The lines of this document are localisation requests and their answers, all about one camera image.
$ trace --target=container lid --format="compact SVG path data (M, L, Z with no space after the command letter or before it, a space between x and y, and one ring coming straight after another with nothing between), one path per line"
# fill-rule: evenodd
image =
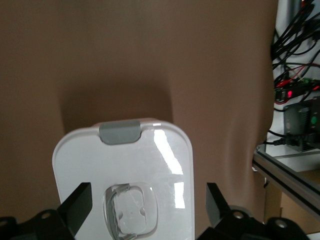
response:
M195 239L192 147L175 125L142 119L75 130L52 165L61 202L91 183L77 240Z

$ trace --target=gray tab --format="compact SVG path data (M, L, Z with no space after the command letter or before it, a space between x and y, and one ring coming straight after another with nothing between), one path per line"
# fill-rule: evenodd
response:
M99 134L102 142L108 145L134 143L141 136L140 121L105 122L100 125Z

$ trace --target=brown fabric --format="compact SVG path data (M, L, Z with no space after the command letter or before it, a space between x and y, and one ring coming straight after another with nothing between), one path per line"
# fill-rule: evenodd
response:
M51 157L71 130L152 117L189 136L196 235L206 182L262 220L251 170L272 121L277 1L2 1L0 216L59 204Z

